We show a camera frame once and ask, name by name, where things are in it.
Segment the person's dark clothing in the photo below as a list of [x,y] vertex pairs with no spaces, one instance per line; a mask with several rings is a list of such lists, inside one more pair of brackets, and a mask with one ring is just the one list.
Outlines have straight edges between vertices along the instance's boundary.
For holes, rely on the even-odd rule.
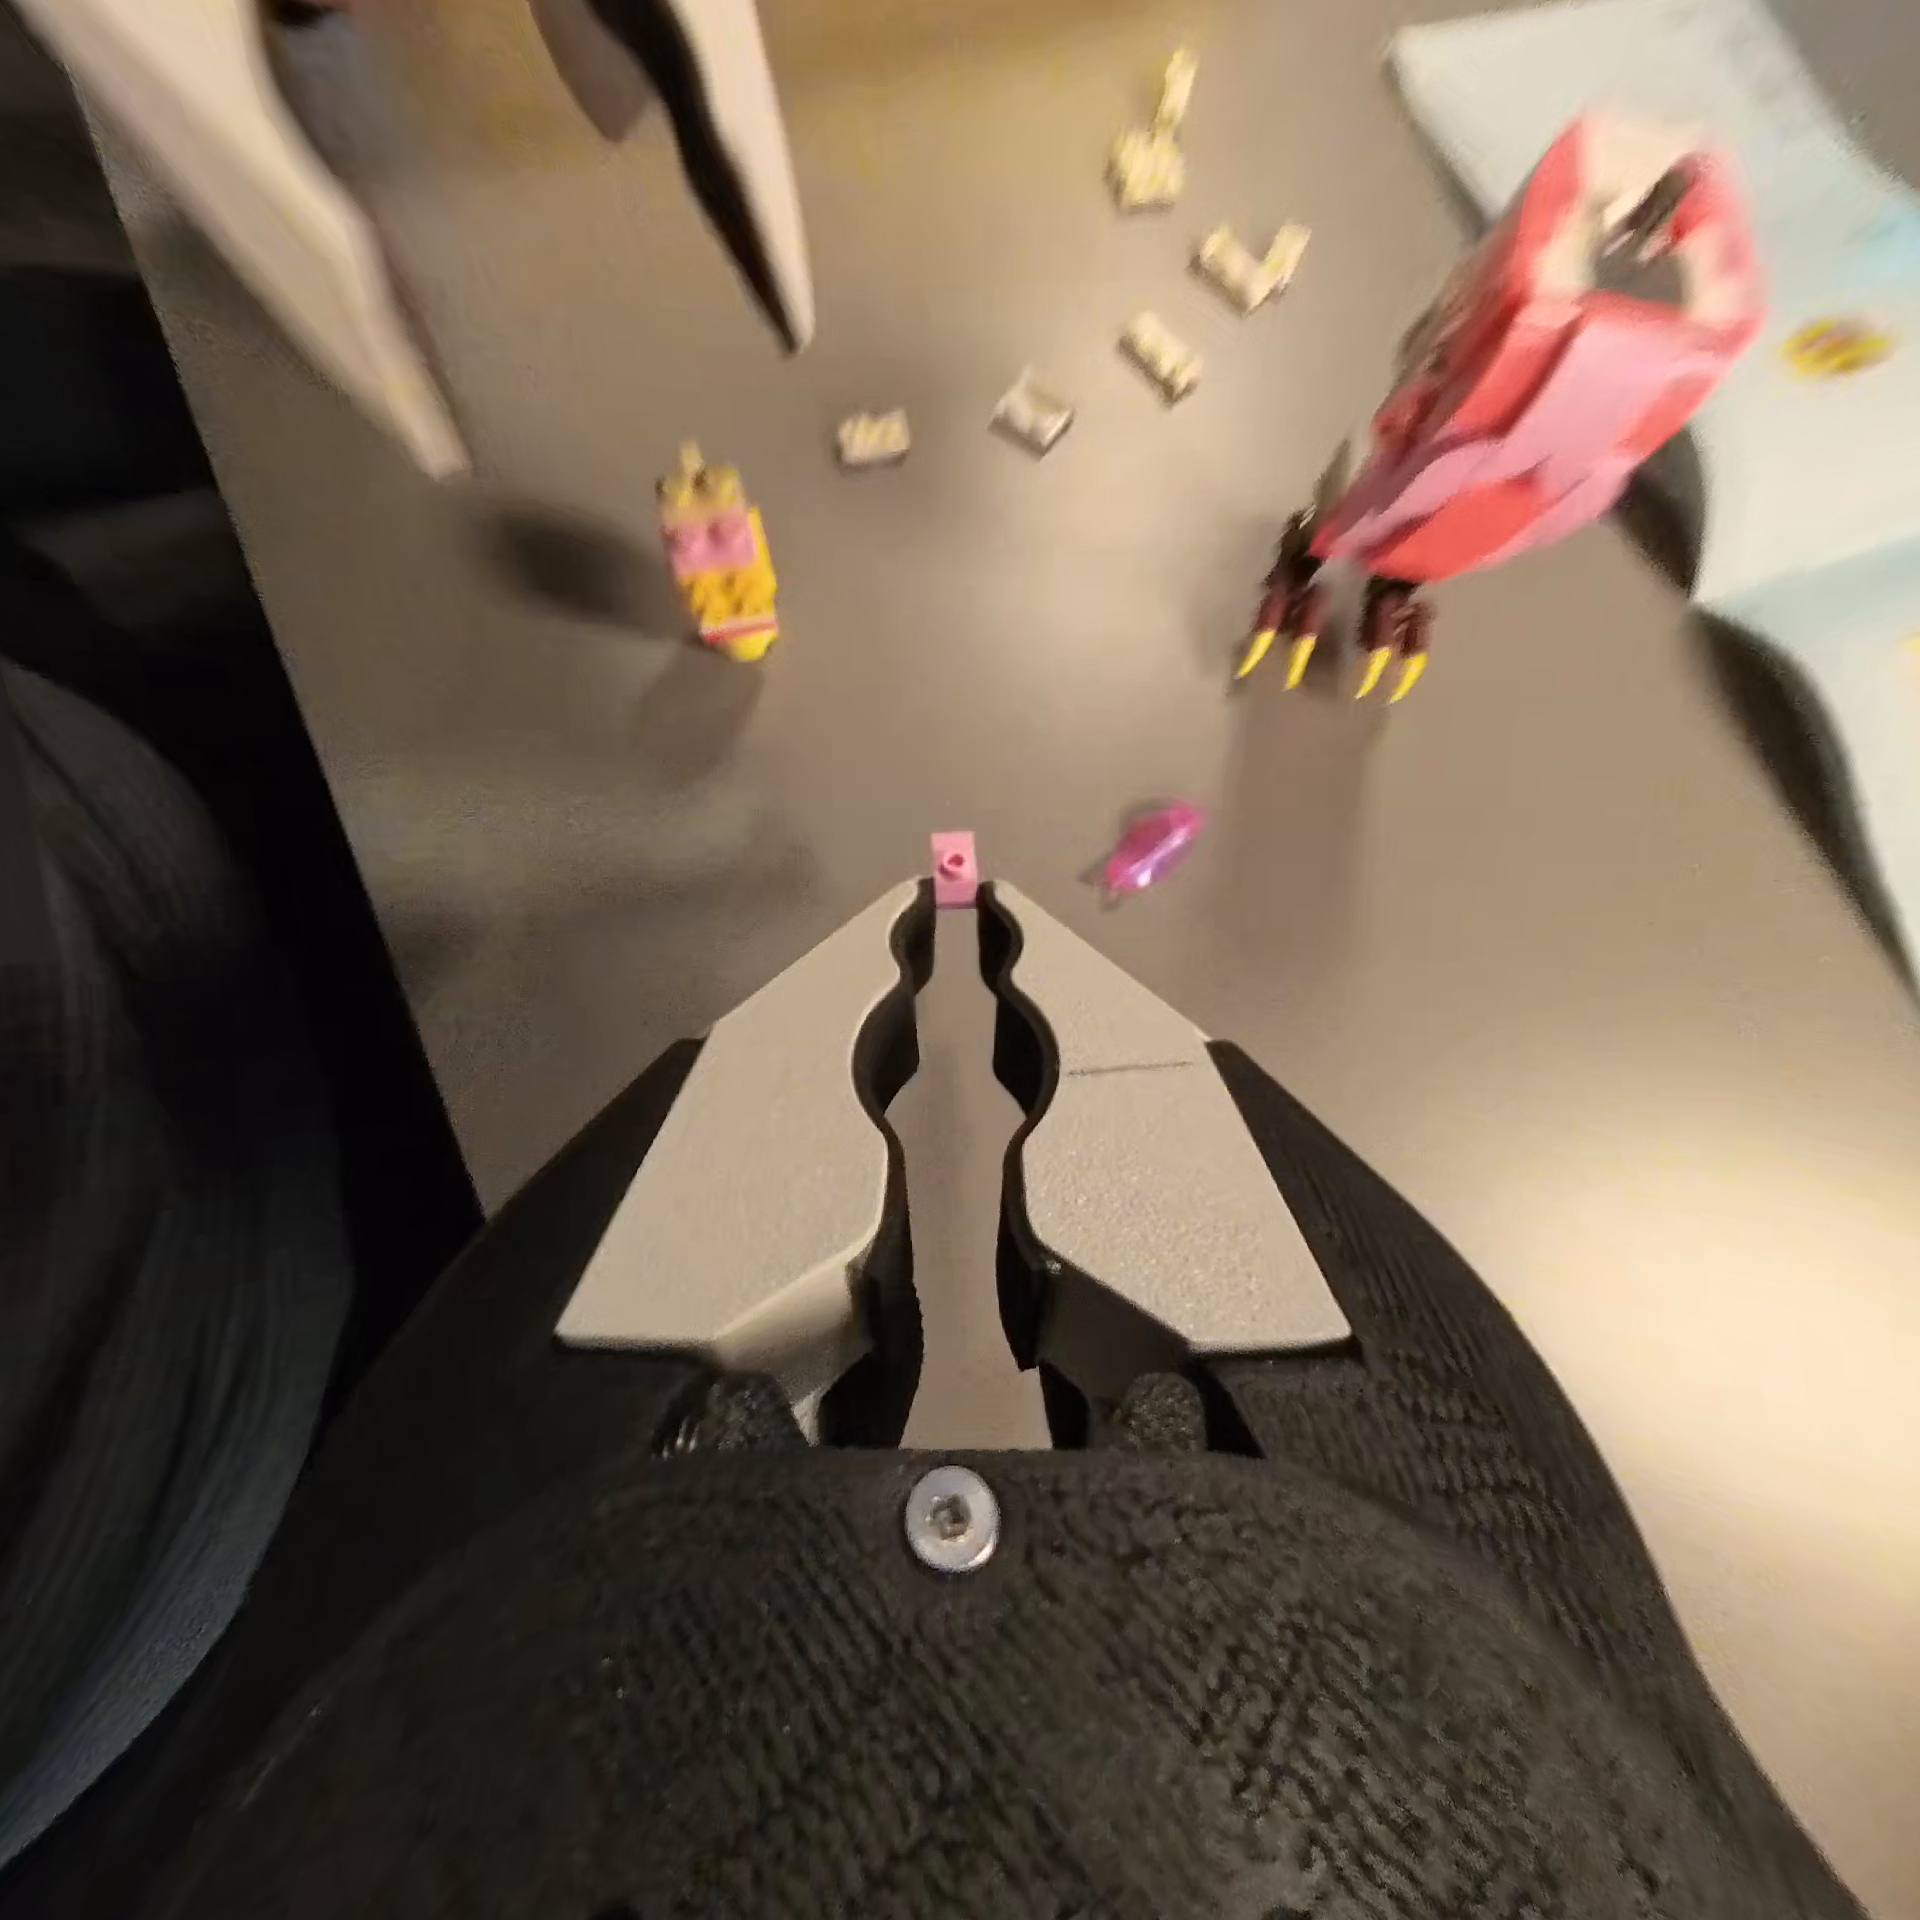
[[478,1228],[137,279],[4,268],[4,1897]]

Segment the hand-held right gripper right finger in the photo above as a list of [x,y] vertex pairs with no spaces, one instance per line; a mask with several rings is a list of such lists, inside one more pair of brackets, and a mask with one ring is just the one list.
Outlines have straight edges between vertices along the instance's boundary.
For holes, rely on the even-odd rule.
[[1008,883],[977,899],[1020,1114],[998,1304],[1029,1373],[1157,1373],[1349,1342],[1209,1035]]

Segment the pale blue instruction sheet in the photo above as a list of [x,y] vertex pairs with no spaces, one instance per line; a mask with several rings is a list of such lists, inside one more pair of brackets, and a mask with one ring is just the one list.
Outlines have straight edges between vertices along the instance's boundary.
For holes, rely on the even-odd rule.
[[1918,213],[1768,5],[1505,10],[1398,31],[1409,119],[1475,213],[1498,213],[1581,111],[1707,133],[1748,191],[1755,346],[1693,417],[1690,598],[1793,688],[1827,758],[1845,864],[1918,959]]

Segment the tan toy brick assembly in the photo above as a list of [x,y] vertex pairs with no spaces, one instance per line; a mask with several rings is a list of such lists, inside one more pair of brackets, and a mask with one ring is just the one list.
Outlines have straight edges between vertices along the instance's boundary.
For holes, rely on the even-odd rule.
[[1158,102],[1138,128],[1117,136],[1106,158],[1106,186],[1121,215],[1173,209],[1188,184],[1184,133],[1197,84],[1197,56],[1176,47],[1163,73]]

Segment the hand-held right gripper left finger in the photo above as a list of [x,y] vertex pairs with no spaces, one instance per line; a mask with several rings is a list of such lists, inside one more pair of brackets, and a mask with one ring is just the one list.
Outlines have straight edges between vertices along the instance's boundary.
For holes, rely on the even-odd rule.
[[895,1445],[923,1364],[904,1154],[923,883],[712,1025],[555,1336],[774,1381],[809,1437]]

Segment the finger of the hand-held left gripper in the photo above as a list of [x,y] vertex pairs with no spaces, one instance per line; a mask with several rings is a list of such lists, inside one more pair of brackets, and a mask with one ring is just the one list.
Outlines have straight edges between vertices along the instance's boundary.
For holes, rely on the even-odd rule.
[[25,2],[30,31],[308,361],[432,479],[466,446],[362,205],[317,152],[243,2]]
[[781,350],[813,341],[813,269],[777,82],[753,2],[533,2],[594,133],[657,117],[684,184]]

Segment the translucent magenta toy piece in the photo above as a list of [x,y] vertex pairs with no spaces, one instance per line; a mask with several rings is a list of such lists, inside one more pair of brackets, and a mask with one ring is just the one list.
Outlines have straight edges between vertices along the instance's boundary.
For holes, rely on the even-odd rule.
[[1119,902],[1158,887],[1194,852],[1209,827],[1200,804],[1167,803],[1138,808],[1117,833],[1097,869],[1102,900]]

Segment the yellow and pink toy brick model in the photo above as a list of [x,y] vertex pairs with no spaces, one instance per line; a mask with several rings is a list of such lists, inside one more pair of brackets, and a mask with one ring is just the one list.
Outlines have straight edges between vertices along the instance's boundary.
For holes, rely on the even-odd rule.
[[657,535],[692,636],[735,662],[763,660],[781,638],[777,570],[736,467],[682,443],[657,479]]

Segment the red and pink toy brick model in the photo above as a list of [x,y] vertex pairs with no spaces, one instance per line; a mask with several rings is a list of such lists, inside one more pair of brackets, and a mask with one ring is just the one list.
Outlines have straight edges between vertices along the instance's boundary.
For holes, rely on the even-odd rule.
[[1409,328],[1388,394],[1279,535],[1236,681],[1302,684],[1328,578],[1368,697],[1426,673],[1426,590],[1570,540],[1690,426],[1764,322],[1741,169],[1667,123],[1576,117]]

